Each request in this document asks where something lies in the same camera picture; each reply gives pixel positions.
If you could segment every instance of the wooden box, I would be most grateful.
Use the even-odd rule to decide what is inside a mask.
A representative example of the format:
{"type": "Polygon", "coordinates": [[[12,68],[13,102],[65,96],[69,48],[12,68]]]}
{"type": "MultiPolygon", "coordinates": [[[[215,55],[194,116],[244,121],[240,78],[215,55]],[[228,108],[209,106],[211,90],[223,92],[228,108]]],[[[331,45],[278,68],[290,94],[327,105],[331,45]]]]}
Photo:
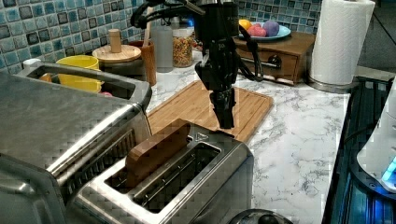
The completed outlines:
{"type": "MultiPolygon", "coordinates": [[[[246,41],[235,38],[236,52],[254,74],[253,56],[246,41]]],[[[259,43],[259,57],[262,61],[264,78],[276,82],[297,84],[306,74],[310,66],[315,36],[306,33],[292,32],[290,36],[272,42],[259,43]],[[277,55],[281,64],[279,67],[265,65],[271,56],[277,55]]]]}

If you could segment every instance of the yellow bowl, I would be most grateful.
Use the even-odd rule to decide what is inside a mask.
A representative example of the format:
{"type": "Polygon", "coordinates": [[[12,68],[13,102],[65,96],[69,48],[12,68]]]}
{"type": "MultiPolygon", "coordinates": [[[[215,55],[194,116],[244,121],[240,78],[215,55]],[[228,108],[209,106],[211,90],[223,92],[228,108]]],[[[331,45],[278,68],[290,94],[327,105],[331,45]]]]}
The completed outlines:
{"type": "MultiPolygon", "coordinates": [[[[88,55],[70,56],[62,58],[56,63],[100,71],[99,60],[88,55]]],[[[100,80],[67,74],[58,74],[58,77],[61,84],[65,86],[92,92],[99,92],[102,89],[102,82],[100,80]]]]}

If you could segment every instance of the white marble countertop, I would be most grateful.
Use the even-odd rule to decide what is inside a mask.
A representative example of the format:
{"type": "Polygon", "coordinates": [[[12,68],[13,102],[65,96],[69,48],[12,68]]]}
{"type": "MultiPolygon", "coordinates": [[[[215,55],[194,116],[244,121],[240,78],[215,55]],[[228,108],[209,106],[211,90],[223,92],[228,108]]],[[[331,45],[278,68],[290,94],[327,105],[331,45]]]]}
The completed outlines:
{"type": "MultiPolygon", "coordinates": [[[[194,52],[193,58],[198,62],[200,53],[194,52]]],[[[199,78],[193,66],[158,73],[148,112],[194,80],[199,78]]],[[[320,223],[349,95],[242,76],[234,85],[274,98],[247,142],[255,157],[252,208],[275,211],[294,224],[320,223]]]]}

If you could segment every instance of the fruit bowl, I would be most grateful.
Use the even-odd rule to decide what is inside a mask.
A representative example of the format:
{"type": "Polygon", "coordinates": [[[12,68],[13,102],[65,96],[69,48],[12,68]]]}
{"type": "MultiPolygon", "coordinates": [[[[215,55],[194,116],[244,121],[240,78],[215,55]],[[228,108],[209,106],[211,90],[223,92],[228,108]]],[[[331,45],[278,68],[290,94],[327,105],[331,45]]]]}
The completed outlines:
{"type": "MultiPolygon", "coordinates": [[[[251,24],[254,25],[258,23],[261,27],[264,25],[264,22],[252,22],[251,24]]],[[[289,36],[291,33],[291,30],[286,27],[279,25],[279,32],[275,36],[252,36],[251,39],[255,40],[257,42],[265,42],[265,41],[273,41],[273,40],[278,40],[281,38],[284,38],[286,36],[289,36]]],[[[239,34],[239,38],[245,39],[242,34],[239,34]]]]}

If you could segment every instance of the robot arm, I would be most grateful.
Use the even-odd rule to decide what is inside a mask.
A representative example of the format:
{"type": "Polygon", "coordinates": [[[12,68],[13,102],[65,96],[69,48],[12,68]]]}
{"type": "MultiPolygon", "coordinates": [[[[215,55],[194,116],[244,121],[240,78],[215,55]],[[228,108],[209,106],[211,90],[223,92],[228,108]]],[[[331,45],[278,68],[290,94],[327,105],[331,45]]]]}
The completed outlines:
{"type": "Polygon", "coordinates": [[[236,53],[236,45],[232,36],[237,36],[238,30],[242,29],[242,34],[247,38],[247,46],[250,50],[257,50],[257,43],[249,41],[248,33],[239,26],[238,7],[232,0],[222,0],[222,3],[220,0],[177,1],[179,4],[169,4],[164,0],[147,0],[134,11],[131,24],[145,29],[148,21],[194,12],[195,35],[203,43],[204,56],[204,59],[195,65],[195,71],[205,87],[212,91],[210,101],[214,106],[220,128],[231,129],[233,128],[233,106],[235,105],[232,84],[236,81],[238,68],[241,68],[247,78],[262,80],[257,74],[258,70],[261,71],[257,52],[254,58],[258,60],[256,66],[258,65],[259,69],[256,69],[256,76],[254,76],[236,53]],[[160,4],[168,8],[142,16],[147,7],[155,7],[160,4]]]}

